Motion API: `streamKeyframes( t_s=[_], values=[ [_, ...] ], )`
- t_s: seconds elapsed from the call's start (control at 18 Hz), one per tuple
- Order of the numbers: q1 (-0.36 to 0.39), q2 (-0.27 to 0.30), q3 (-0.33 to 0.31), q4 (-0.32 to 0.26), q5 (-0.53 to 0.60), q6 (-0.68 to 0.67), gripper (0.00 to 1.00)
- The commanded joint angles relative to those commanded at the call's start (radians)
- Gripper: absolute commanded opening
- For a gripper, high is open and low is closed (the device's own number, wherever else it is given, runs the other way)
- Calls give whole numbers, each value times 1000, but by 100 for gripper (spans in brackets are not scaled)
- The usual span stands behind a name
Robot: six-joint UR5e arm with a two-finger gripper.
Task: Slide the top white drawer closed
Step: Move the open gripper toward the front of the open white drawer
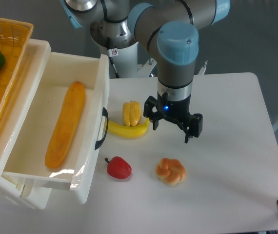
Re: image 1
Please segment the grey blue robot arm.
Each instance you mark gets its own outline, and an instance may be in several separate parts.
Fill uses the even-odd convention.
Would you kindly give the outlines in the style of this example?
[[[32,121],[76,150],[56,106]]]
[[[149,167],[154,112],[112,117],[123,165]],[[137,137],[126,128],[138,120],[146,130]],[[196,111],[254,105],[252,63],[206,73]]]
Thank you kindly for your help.
[[[228,0],[176,0],[161,8],[131,7],[128,0],[63,0],[61,5],[76,29],[95,17],[90,34],[108,56],[115,78],[136,73],[141,45],[158,67],[158,95],[146,100],[143,115],[154,129],[164,119],[183,130],[185,140],[199,137],[203,117],[189,113],[198,31],[228,15]]]

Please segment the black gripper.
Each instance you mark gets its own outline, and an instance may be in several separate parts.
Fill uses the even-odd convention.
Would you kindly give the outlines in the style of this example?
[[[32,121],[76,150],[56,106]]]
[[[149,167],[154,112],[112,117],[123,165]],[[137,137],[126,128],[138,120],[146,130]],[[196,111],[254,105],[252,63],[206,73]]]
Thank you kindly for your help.
[[[157,129],[159,121],[164,119],[177,125],[185,133],[185,143],[190,138],[199,137],[203,128],[203,115],[190,114],[191,97],[179,101],[169,99],[169,94],[164,93],[158,95],[157,98],[149,96],[144,103],[143,116],[148,118],[153,125],[153,129]]]

